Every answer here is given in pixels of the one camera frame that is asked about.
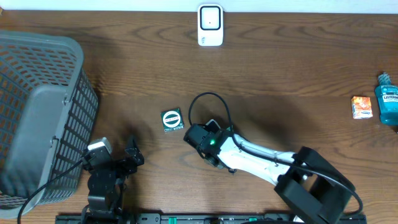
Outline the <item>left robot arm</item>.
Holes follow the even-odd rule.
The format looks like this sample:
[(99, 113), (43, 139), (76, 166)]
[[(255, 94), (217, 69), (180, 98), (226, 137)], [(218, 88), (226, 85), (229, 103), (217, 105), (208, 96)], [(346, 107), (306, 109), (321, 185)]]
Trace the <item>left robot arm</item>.
[(90, 173), (88, 179), (88, 205), (81, 213), (80, 222), (90, 223), (134, 223), (135, 217), (123, 210), (125, 180), (144, 164), (136, 139), (127, 140), (123, 159), (113, 159), (112, 148), (106, 137), (89, 143), (82, 157), (82, 168)]

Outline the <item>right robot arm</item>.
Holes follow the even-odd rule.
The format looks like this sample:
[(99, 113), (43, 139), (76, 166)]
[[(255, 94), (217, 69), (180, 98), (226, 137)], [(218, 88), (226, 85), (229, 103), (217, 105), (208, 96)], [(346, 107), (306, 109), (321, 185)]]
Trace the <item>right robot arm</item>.
[(354, 185), (317, 151), (275, 151), (220, 128), (214, 121), (193, 124), (183, 137), (218, 169), (242, 170), (271, 183), (304, 223), (338, 223), (355, 193)]

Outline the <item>teal mouthwash bottle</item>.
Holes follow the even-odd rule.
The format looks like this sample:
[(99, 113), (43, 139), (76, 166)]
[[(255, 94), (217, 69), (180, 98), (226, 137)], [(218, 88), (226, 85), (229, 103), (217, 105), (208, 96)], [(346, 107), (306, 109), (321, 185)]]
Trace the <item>teal mouthwash bottle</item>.
[(397, 85), (392, 83), (388, 73), (383, 72), (378, 77), (378, 86), (375, 89), (380, 109), (382, 124), (397, 126)]

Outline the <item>orange tissue packet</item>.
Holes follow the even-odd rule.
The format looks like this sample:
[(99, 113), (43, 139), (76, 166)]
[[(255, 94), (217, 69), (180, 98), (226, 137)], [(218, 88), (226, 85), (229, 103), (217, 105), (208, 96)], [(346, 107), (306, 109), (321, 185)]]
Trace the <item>orange tissue packet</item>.
[(351, 108), (354, 119), (369, 119), (373, 117), (370, 97), (367, 96), (352, 97)]

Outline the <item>green square box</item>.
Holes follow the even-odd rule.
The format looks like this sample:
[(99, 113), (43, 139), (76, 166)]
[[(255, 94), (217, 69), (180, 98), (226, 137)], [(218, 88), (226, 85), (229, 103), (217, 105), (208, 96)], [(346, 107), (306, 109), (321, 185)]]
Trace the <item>green square box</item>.
[(183, 118), (179, 108), (161, 112), (161, 118), (165, 133), (184, 128)]

